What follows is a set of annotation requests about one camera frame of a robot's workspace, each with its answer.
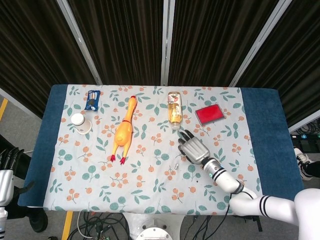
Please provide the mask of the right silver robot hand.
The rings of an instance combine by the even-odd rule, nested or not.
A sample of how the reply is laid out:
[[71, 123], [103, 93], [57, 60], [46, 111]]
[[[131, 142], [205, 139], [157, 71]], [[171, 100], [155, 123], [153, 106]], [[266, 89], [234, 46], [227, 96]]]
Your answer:
[[208, 159], [211, 154], [209, 149], [189, 130], [179, 131], [178, 149], [188, 161], [201, 165], [204, 159]]

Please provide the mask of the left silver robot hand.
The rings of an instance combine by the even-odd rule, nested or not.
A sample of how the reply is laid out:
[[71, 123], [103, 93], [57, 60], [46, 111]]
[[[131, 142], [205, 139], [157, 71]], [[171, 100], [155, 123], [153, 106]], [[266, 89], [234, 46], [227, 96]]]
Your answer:
[[12, 201], [13, 197], [29, 191], [35, 184], [31, 181], [27, 186], [14, 190], [14, 175], [16, 163], [24, 150], [15, 147], [11, 150], [5, 149], [0, 153], [0, 210], [3, 211]]

